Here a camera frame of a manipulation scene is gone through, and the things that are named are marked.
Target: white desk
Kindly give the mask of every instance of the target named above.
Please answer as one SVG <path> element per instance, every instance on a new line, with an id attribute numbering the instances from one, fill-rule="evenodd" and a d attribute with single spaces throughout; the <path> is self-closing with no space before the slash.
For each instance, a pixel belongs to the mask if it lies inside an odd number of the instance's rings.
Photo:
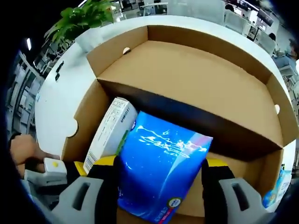
<path id="1" fill-rule="evenodd" d="M 98 28 L 97 44 L 145 25 L 167 25 L 198 30 L 234 44 L 262 62 L 276 76 L 290 100 L 283 78 L 270 55 L 246 37 L 212 22 L 172 15 L 138 17 Z M 62 61 L 64 65 L 56 82 L 55 71 Z M 61 155 L 65 138 L 76 130 L 76 122 L 70 119 L 74 117 L 81 99 L 94 79 L 85 53 L 74 43 L 53 67 L 37 96 L 36 132 L 42 150 Z M 286 170 L 292 169 L 295 147 L 295 141 L 285 147 L 283 163 Z"/>

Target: white carton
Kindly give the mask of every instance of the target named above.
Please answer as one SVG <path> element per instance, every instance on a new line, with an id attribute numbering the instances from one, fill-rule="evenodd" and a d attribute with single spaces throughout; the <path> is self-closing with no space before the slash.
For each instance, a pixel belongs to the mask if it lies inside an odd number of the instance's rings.
<path id="1" fill-rule="evenodd" d="M 124 98 L 115 98 L 109 106 L 89 147 L 83 168 L 88 174 L 93 164 L 101 157 L 115 155 L 126 131 L 137 118 L 137 111 Z"/>

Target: blue and white package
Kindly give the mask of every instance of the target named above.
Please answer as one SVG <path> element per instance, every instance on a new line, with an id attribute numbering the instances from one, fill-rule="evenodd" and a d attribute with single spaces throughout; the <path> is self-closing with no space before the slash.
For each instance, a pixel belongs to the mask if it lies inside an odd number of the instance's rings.
<path id="1" fill-rule="evenodd" d="M 188 193 L 212 137 L 140 112 L 122 150 L 118 205 L 167 223 Z"/>

